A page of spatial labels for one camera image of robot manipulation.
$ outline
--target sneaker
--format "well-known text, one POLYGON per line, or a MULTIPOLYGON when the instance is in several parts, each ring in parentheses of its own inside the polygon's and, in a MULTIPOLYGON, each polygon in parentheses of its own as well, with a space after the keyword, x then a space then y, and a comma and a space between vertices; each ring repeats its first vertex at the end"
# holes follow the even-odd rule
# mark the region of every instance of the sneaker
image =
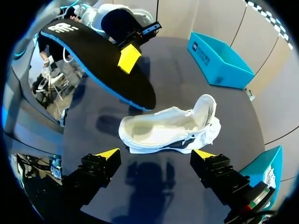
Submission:
POLYGON ((187 111, 174 106, 154 114, 124 117, 119 136, 133 154, 164 149, 188 154, 212 144, 218 136, 221 125, 215 117, 215 109, 214 98, 205 94, 187 111))

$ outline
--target gray wall panel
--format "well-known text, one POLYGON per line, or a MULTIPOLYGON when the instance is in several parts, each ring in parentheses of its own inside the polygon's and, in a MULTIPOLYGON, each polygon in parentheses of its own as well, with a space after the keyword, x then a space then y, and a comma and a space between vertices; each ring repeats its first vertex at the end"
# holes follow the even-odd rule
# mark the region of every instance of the gray wall panel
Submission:
POLYGON ((291 49, 289 48, 288 43, 284 38, 279 36, 275 47, 265 64, 247 85, 247 89, 249 89, 255 97, 257 97, 264 89, 266 89, 266 87, 282 70, 285 62, 290 56, 290 53, 291 49))
POLYGON ((158 21, 161 23, 162 29, 157 35, 189 39, 198 1, 160 0, 158 21))
POLYGON ((246 2, 241 0, 199 0, 193 31, 214 37, 230 46, 245 9, 246 2))
POLYGON ((265 146, 266 150, 282 145, 283 147, 283 173, 282 180, 296 176, 299 172, 299 129, 287 136, 265 146))
POLYGON ((273 207, 271 208, 271 210, 277 210, 284 202, 285 198, 290 196, 290 194, 294 190, 296 181, 297 179, 293 178, 288 181, 283 181, 280 183, 280 189, 278 191, 276 201, 273 207))
POLYGON ((274 48, 278 32, 251 6, 246 12, 232 44, 247 65, 256 74, 274 48))
POLYGON ((265 143, 299 126, 298 83, 299 57, 294 48, 279 74, 252 101, 265 143))

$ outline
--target blue trim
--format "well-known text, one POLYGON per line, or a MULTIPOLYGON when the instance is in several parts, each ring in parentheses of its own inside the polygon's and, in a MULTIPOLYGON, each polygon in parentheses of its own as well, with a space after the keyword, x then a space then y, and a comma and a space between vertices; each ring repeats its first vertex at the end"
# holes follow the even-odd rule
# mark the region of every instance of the blue trim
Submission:
POLYGON ((25 53, 25 51, 26 51, 26 49, 25 50, 23 50, 21 53, 19 53, 19 54, 14 54, 14 56, 16 56, 16 57, 21 57, 24 53, 25 53))
POLYGON ((43 36, 46 36, 54 41, 56 41, 57 43, 59 43, 60 45, 62 45, 74 58, 75 60, 79 63, 79 65, 83 68, 83 70, 90 76, 90 78, 92 78, 93 81, 95 81, 97 84, 99 84, 100 86, 104 87, 108 92, 112 93, 113 95, 115 95, 116 97, 118 97, 119 99, 121 99, 122 101, 136 107, 137 109, 143 110, 143 111, 151 111, 148 110, 144 107, 138 106, 137 104, 134 104, 132 101, 129 101, 127 99, 125 99, 124 97, 122 97, 121 95, 119 95, 118 93, 114 92, 112 89, 110 89, 109 87, 107 87, 104 83, 102 83, 97 77, 95 77, 90 70, 88 70, 88 68, 85 67, 85 65, 81 62, 81 60, 77 57, 77 55, 69 48, 69 46, 67 46, 63 41, 61 41, 60 39, 58 39, 57 37, 51 35, 51 34, 47 34, 43 31, 41 31, 41 34, 43 36))
POLYGON ((1 118, 2 118, 2 127, 4 128, 5 127, 5 124, 6 124, 6 120, 7 120, 7 110, 2 107, 2 112, 1 112, 1 118))

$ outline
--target blue tray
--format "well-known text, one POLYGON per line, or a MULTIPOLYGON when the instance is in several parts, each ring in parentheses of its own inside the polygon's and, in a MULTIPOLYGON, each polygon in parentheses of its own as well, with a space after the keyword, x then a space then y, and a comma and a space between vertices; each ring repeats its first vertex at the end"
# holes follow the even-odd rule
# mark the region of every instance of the blue tray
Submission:
POLYGON ((274 168, 276 191, 270 200, 270 206, 264 210, 270 210, 275 203, 280 187, 283 167, 283 149, 277 146, 273 149, 261 153, 252 163, 240 171, 243 176, 250 176, 250 186, 256 186, 260 181, 264 180, 266 170, 271 165, 274 168))
POLYGON ((210 36, 192 32, 188 50, 210 85, 244 89, 254 77, 234 50, 210 36))

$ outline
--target dark gray table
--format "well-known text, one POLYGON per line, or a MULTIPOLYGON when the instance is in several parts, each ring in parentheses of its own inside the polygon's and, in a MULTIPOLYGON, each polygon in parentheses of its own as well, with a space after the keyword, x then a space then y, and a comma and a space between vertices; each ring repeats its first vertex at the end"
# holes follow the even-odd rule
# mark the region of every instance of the dark gray table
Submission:
MULTIPOLYGON (((171 106, 193 108, 202 94, 212 95, 221 131, 203 150, 224 154, 241 170, 264 151, 253 106, 242 90, 210 86, 187 51, 187 40, 156 37, 142 46, 139 64, 150 76, 157 112, 171 106)), ((229 212, 211 189, 205 189, 190 166, 190 155, 175 151, 130 154, 118 138, 121 119, 141 114, 83 78, 67 116, 62 154, 63 173, 81 157, 116 147, 122 164, 106 189, 100 189, 82 211, 114 224, 218 224, 229 212)))

